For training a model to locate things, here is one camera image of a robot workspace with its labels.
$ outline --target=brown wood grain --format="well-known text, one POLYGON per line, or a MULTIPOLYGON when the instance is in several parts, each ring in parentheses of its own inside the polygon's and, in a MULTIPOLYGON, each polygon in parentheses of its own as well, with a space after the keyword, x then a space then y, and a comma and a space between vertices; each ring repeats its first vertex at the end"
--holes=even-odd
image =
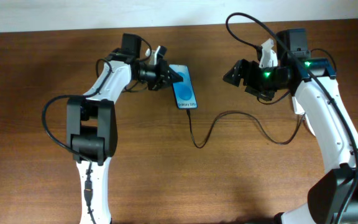
MULTIPOLYGON (((305 27, 310 49, 332 53, 343 102, 358 130, 358 20, 268 26, 275 32, 305 27)), ((255 24, 232 29, 255 44, 269 38, 255 24)), ((236 60, 256 59, 254 49, 234 40, 224 25, 0 34, 0 223, 79 223, 75 162, 43 131, 41 110, 53 96, 88 90, 96 79, 96 59, 120 46, 123 32, 139 34, 154 47, 166 46, 169 63, 189 67, 199 105, 192 112, 197 141, 226 110, 253 114, 274 139, 292 134, 297 116, 289 98, 261 105, 244 87, 222 81, 236 60)), ((171 89, 122 94, 116 114, 119 139, 109 170, 109 207, 116 222, 271 217, 305 203, 308 190, 323 176, 318 144, 304 126, 291 144, 278 146, 249 118, 228 116, 206 147, 197 149, 171 89)), ((50 108, 48 123, 65 138, 64 101, 50 108)))

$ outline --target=blue device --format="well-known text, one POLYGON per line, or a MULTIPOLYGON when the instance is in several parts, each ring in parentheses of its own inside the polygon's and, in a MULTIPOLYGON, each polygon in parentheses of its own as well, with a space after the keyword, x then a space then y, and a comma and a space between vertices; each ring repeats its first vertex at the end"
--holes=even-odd
POLYGON ((179 109, 195 109, 197 108, 196 96, 194 95, 193 85, 189 69, 186 65, 170 65, 170 68, 183 77, 183 82, 177 82, 173 85, 173 92, 179 109))

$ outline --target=robotic hand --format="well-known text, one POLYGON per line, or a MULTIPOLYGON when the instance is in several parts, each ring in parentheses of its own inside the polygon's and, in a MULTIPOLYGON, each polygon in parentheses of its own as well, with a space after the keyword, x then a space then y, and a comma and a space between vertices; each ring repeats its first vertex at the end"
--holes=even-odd
POLYGON ((277 214, 274 223, 358 223, 358 133, 339 95, 336 72, 326 58, 311 58, 304 29, 271 34, 279 43, 280 66, 268 40, 260 63, 239 60, 223 80, 239 86, 243 79, 246 92, 266 101, 288 89, 314 130, 326 174, 310 189, 308 203, 277 214))
POLYGON ((157 91, 183 78, 163 59, 167 49, 156 51, 143 38, 134 34, 122 36, 121 48, 111 52, 104 62, 102 74, 82 96, 64 95, 51 99, 42 113, 47 134, 61 147, 74 154, 81 178, 82 216, 80 224, 108 224, 111 214, 108 205, 108 170, 117 147, 117 126, 114 104, 131 80, 147 83, 149 90, 157 91), (139 60, 141 42, 148 46, 148 57, 139 60), (48 130, 45 115, 55 100, 67 102, 67 144, 58 141, 48 130), (98 126, 84 126, 82 121, 97 119, 98 126))

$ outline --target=white wall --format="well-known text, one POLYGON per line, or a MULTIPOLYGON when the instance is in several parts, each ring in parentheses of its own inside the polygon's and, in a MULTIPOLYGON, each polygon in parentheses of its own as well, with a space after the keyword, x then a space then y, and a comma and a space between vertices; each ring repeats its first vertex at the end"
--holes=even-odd
POLYGON ((0 32, 358 18, 358 0, 0 0, 0 32), (247 21, 243 18, 233 22, 247 21))

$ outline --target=robotic arm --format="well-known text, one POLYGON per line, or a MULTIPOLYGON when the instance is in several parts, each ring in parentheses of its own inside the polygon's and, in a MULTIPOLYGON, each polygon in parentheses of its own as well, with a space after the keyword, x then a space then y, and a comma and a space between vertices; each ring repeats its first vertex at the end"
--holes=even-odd
MULTIPOLYGON (((293 29, 279 32, 278 38, 290 49, 292 55, 305 64, 305 67, 317 76, 319 82, 334 97, 337 107, 342 113, 358 149, 358 133, 342 103, 336 73, 326 58, 311 58, 304 29, 293 29)), ((280 66, 274 63, 277 56, 268 49, 262 49, 260 65, 257 62, 239 60, 224 76, 223 80, 239 86, 243 79, 247 85, 246 92, 261 99, 270 101, 277 90, 289 89, 308 118, 313 128, 324 161, 325 176, 309 191, 308 203, 296 210, 279 213, 275 217, 276 224, 314 224, 333 223, 346 199, 355 175, 356 161, 354 148, 349 135, 338 113, 322 88, 312 79, 306 70, 299 66, 291 55, 278 46, 280 66)), ((342 215, 344 223, 358 223, 358 184, 342 215)))
POLYGON ((142 38, 133 34, 122 36, 122 45, 106 58, 103 71, 84 95, 67 102, 67 145, 92 162, 74 155, 81 178, 82 216, 80 224, 108 224, 108 170, 117 147, 117 126, 114 104, 131 80, 147 82, 149 90, 159 90, 182 82, 183 78, 169 68, 163 59, 165 47, 149 49, 149 64, 139 60, 142 38), (81 121, 97 119, 98 126, 83 126, 81 121))

